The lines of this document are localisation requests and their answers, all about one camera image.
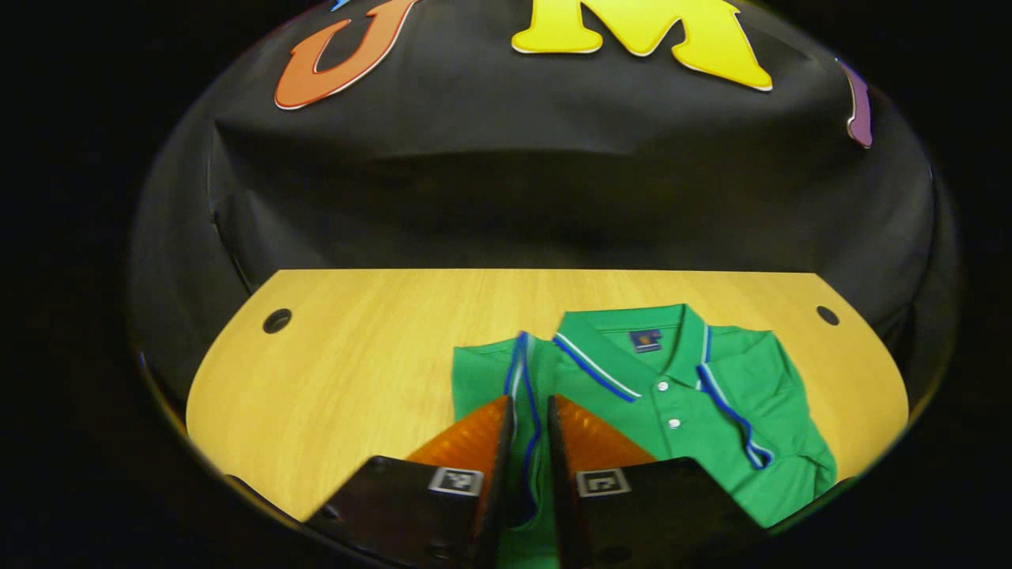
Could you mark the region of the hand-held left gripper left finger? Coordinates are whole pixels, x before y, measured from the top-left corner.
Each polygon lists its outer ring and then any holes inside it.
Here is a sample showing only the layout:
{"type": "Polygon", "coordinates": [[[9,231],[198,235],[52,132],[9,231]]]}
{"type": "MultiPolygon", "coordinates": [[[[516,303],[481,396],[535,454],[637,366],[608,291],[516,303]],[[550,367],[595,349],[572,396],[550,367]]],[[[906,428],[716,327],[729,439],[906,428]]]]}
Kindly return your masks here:
{"type": "Polygon", "coordinates": [[[370,457],[307,526],[376,568],[494,568],[513,408],[499,396],[404,460],[370,457]]]}

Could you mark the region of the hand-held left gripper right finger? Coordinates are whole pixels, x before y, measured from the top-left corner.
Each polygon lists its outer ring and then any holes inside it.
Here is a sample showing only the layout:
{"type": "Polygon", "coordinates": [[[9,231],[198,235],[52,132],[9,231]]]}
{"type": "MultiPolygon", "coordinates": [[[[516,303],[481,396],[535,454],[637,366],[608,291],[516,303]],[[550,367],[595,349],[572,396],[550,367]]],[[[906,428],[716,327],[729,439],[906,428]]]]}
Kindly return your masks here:
{"type": "Polygon", "coordinates": [[[712,568],[768,536],[697,461],[658,460],[560,394],[547,432],[563,568],[712,568]]]}

